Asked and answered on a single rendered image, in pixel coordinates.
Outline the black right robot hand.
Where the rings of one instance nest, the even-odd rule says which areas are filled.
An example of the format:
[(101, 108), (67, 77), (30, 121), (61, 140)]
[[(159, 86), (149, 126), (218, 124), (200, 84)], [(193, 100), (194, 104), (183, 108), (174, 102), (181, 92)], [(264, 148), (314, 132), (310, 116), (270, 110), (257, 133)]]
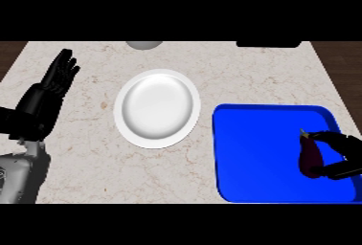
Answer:
[(319, 167), (316, 172), (332, 180), (362, 174), (362, 140), (351, 135), (330, 131), (310, 132), (310, 138), (326, 143), (345, 157), (338, 163)]

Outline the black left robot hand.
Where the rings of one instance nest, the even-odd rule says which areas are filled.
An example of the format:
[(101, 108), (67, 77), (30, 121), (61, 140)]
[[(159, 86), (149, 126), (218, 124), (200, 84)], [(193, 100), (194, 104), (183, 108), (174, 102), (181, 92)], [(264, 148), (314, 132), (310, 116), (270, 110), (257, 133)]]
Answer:
[(16, 108), (0, 106), (0, 134), (7, 134), (10, 140), (36, 142), (50, 134), (79, 68), (72, 51), (63, 49), (41, 81), (25, 91)]

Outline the dark purple eggplant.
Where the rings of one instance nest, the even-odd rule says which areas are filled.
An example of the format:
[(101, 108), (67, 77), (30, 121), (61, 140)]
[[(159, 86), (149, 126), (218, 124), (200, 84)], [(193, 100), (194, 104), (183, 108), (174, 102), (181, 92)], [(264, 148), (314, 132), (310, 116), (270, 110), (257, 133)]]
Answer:
[(311, 179), (319, 177), (319, 174), (313, 171), (323, 167), (323, 160), (317, 145), (310, 137), (310, 134), (301, 130), (299, 135), (299, 158), (298, 158), (298, 168), (299, 172)]

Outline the blue tray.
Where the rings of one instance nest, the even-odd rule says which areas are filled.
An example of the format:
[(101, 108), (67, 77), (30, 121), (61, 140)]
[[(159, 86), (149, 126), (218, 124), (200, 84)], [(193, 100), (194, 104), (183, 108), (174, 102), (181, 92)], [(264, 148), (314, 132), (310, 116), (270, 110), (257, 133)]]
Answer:
[(339, 130), (317, 105), (221, 104), (212, 113), (215, 186), (233, 203), (360, 203), (362, 176), (311, 179), (299, 132)]

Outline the white oval plate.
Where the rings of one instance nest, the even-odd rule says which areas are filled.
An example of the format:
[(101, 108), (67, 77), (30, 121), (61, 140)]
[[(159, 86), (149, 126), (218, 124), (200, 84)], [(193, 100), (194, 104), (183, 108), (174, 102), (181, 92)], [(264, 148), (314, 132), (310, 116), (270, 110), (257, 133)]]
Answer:
[(113, 108), (116, 130), (141, 148), (178, 143), (197, 122), (200, 98), (190, 79), (168, 69), (141, 72), (122, 85)]

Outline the grey round object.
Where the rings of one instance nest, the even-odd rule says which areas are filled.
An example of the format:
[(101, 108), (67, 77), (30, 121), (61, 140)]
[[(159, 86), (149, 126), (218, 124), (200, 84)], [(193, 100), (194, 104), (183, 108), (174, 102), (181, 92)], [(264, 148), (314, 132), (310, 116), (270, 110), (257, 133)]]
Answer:
[(126, 45), (134, 50), (150, 50), (160, 44), (160, 41), (126, 41)]

